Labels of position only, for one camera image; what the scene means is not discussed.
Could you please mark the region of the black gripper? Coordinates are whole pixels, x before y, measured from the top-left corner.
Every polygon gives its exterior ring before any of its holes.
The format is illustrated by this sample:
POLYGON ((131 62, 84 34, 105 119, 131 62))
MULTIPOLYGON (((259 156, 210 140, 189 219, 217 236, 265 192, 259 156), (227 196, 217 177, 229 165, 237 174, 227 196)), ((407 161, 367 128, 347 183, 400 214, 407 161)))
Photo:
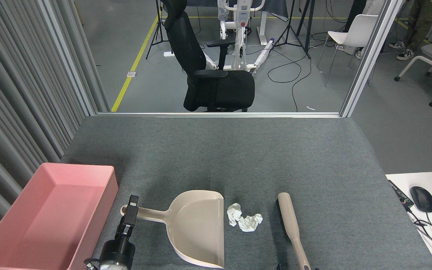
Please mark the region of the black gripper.
POLYGON ((137 220, 139 196, 131 195, 118 225, 115 239, 107 241, 100 255, 101 268, 131 268, 134 260, 135 245, 127 239, 131 237, 137 220))

